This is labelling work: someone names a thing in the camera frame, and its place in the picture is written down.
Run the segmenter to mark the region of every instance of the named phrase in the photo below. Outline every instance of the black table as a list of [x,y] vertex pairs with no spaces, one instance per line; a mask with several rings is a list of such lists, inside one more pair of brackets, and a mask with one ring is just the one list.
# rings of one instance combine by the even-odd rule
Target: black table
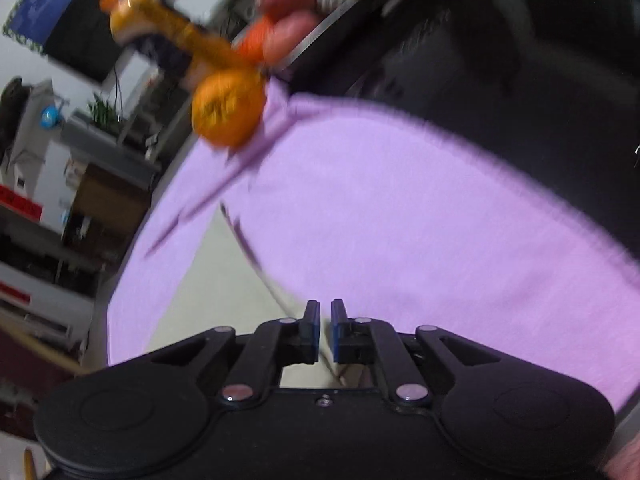
[[640,0],[405,0],[295,90],[384,102],[532,176],[640,257]]

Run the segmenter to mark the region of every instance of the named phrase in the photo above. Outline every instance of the white wall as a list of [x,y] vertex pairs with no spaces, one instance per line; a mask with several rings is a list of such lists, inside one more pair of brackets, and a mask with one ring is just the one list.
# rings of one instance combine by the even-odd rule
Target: white wall
[[[0,25],[6,19],[17,0],[0,0]],[[81,75],[71,72],[64,66],[35,54],[28,48],[21,46],[14,40],[0,34],[0,90],[14,77],[21,76],[28,84],[36,84],[43,79],[53,79],[54,90],[57,94],[71,101],[70,108],[86,108],[87,101],[92,98],[94,91],[100,93],[101,88]],[[131,94],[148,68],[148,64],[139,57],[130,62],[120,75],[120,85],[125,96]]]
[[40,446],[0,431],[0,479],[24,480],[22,457],[27,447],[33,453],[38,478],[44,476],[46,461]]
[[[6,19],[17,0],[0,0],[0,25],[4,25]],[[218,0],[176,0],[176,6],[184,13],[197,20],[206,20],[210,10]],[[93,82],[83,78],[77,73],[71,72],[65,66],[57,64],[53,60],[46,59],[31,52],[15,41],[0,35],[0,90],[14,77],[20,75],[25,83],[35,84],[45,78],[53,79],[54,90],[57,94],[71,101],[66,113],[75,108],[86,109],[86,104],[92,98],[92,92],[101,92],[101,88]],[[127,104],[127,99],[139,85],[143,75],[149,69],[145,59],[134,54],[122,71],[119,71],[120,85],[125,96],[125,110],[132,109],[132,103]],[[110,89],[111,99],[114,97],[114,89]]]

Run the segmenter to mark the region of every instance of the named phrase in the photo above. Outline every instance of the metal screw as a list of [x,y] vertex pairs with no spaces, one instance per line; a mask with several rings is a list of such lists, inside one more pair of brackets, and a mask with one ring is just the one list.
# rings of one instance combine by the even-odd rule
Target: metal screw
[[247,384],[230,384],[222,388],[222,397],[229,402],[240,402],[254,395],[251,386]]
[[320,406],[320,408],[328,408],[329,406],[333,405],[334,402],[328,395],[323,395],[320,399],[316,400],[316,406]]
[[421,384],[403,384],[402,386],[398,386],[396,395],[402,400],[409,402],[424,399],[429,395],[429,391]]

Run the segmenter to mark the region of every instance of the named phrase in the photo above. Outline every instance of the orange bottle cap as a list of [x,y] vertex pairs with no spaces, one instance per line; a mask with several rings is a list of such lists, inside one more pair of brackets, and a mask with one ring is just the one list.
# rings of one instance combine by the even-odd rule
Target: orange bottle cap
[[114,10],[120,0],[100,0],[100,10],[106,14],[109,14]]

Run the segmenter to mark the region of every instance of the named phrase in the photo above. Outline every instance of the blue ball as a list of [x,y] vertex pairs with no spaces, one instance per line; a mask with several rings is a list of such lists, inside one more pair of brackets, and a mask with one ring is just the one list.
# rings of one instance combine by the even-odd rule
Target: blue ball
[[42,116],[40,117],[40,126],[50,130],[58,124],[60,120],[60,112],[55,106],[47,106],[42,111]]

